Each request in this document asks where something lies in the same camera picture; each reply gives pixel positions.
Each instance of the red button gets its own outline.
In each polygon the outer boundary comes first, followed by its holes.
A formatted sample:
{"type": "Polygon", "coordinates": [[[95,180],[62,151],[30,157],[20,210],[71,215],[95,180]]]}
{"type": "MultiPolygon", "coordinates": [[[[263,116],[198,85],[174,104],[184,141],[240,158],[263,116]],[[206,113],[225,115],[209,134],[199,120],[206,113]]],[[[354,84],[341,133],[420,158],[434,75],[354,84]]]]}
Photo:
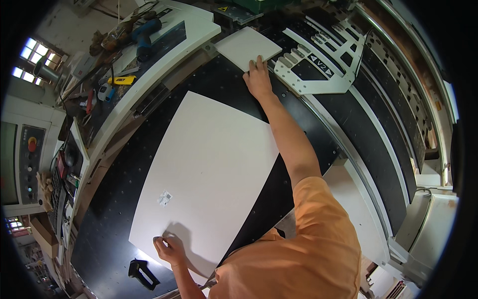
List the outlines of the red button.
{"type": "Polygon", "coordinates": [[[28,139],[28,150],[33,153],[36,150],[36,138],[30,137],[28,139]]]}

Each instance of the hand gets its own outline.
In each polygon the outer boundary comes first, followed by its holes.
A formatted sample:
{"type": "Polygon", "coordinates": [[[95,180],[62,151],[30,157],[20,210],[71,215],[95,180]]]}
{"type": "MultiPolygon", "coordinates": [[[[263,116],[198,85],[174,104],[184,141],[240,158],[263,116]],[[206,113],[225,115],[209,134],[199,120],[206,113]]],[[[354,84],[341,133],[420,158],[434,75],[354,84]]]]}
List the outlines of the hand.
{"type": "Polygon", "coordinates": [[[259,101],[274,97],[271,80],[267,69],[267,61],[262,62],[262,57],[257,56],[257,64],[249,61],[249,73],[242,76],[246,82],[249,92],[259,101]]]}
{"type": "Polygon", "coordinates": [[[185,263],[186,254],[183,245],[173,237],[154,237],[153,244],[160,259],[171,264],[171,267],[185,263]]]}

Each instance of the blue drill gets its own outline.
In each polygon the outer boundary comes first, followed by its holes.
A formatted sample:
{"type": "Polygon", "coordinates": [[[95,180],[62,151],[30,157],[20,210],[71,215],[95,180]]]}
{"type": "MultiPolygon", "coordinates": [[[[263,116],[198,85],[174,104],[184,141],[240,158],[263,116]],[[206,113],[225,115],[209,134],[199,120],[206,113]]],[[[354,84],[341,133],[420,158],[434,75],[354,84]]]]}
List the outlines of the blue drill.
{"type": "Polygon", "coordinates": [[[154,18],[131,32],[132,40],[138,43],[136,59],[139,62],[145,62],[151,57],[150,35],[154,32],[160,31],[161,27],[161,21],[158,18],[154,18]]]}

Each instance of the small white board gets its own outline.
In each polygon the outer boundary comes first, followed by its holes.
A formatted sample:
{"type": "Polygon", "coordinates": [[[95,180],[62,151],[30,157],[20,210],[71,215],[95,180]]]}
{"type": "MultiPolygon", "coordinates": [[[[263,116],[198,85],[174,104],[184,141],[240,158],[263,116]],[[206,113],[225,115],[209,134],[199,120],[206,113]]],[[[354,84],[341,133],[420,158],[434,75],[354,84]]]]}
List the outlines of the small white board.
{"type": "Polygon", "coordinates": [[[188,92],[154,156],[129,241],[170,268],[153,246],[175,234],[204,285],[250,213],[279,150],[269,124],[188,92]]]}
{"type": "Polygon", "coordinates": [[[214,46],[244,72],[249,71],[249,61],[256,61],[257,56],[268,60],[282,51],[276,43],[250,27],[234,32],[214,46]]]}

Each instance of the barcode label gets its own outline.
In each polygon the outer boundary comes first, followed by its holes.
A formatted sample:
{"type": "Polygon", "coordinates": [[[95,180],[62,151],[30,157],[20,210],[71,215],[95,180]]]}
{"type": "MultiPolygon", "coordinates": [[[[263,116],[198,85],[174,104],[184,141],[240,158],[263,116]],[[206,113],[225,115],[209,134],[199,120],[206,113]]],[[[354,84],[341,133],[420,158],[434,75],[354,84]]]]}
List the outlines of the barcode label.
{"type": "Polygon", "coordinates": [[[158,203],[165,207],[172,198],[173,196],[168,191],[164,190],[158,198],[158,203]]]}

